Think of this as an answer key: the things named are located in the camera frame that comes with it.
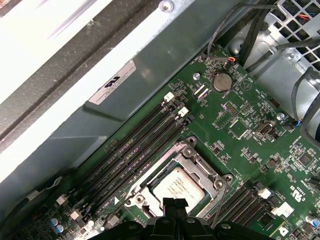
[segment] red wire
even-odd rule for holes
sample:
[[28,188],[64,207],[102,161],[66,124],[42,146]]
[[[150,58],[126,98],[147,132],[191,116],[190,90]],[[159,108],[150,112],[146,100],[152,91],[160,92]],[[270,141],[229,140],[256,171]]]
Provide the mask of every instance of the red wire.
[[236,61],[236,59],[233,56],[228,57],[228,60],[231,61],[231,62],[235,62]]
[[304,20],[307,20],[307,21],[310,20],[309,17],[307,15],[305,15],[305,14],[299,14],[298,17],[300,17],[300,18],[302,18]]

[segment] motherboard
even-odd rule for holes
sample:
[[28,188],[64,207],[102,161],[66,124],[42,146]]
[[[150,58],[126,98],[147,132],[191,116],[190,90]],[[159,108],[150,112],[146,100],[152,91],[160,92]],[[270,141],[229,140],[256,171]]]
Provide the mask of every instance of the motherboard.
[[201,52],[173,77],[13,239],[85,240],[125,221],[145,226],[163,215],[163,198],[186,199],[188,214],[209,225],[317,238],[318,149],[239,64],[223,60],[222,47],[212,55],[221,58]]

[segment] screw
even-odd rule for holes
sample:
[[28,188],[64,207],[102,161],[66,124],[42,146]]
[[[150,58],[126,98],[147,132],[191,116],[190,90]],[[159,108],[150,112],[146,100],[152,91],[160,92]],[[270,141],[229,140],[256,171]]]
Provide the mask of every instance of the screw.
[[189,224],[194,224],[196,222],[196,220],[194,220],[193,218],[188,218],[186,220],[186,222],[189,223]]
[[277,115],[276,115],[276,119],[278,119],[279,121],[282,121],[283,119],[285,119],[286,115],[282,112],[279,112]]
[[288,59],[293,59],[295,57],[295,55],[293,54],[293,53],[290,53],[289,55],[288,55]]
[[194,73],[193,75],[192,75],[192,77],[193,77],[193,80],[199,80],[200,79],[200,77],[201,77],[201,75],[200,75],[200,73],[198,73],[198,72],[196,72],[196,73]]
[[224,186],[224,183],[221,180],[215,182],[215,187],[221,189]]
[[163,0],[159,3],[159,9],[164,13],[171,13],[174,10],[174,3],[170,0]]
[[222,227],[223,229],[231,229],[231,226],[230,226],[229,224],[226,224],[226,223],[221,224],[221,227]]

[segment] integrated circuit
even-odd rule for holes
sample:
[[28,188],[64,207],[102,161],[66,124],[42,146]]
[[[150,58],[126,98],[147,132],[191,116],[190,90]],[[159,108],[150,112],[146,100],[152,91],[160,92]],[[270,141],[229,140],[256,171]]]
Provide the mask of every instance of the integrated circuit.
[[313,160],[312,157],[308,153],[304,153],[300,158],[299,161],[306,167],[308,166]]
[[163,198],[185,199],[189,213],[204,198],[202,188],[183,170],[177,166],[153,189],[153,194],[160,200]]

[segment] metal grille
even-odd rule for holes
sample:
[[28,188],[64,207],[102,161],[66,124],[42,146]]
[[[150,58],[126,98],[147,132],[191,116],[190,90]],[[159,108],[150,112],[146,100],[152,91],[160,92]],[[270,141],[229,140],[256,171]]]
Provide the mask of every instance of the metal grille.
[[[272,14],[277,18],[274,26],[280,38],[288,42],[320,38],[320,0],[280,0],[281,10]],[[320,46],[299,47],[304,66],[320,71]]]

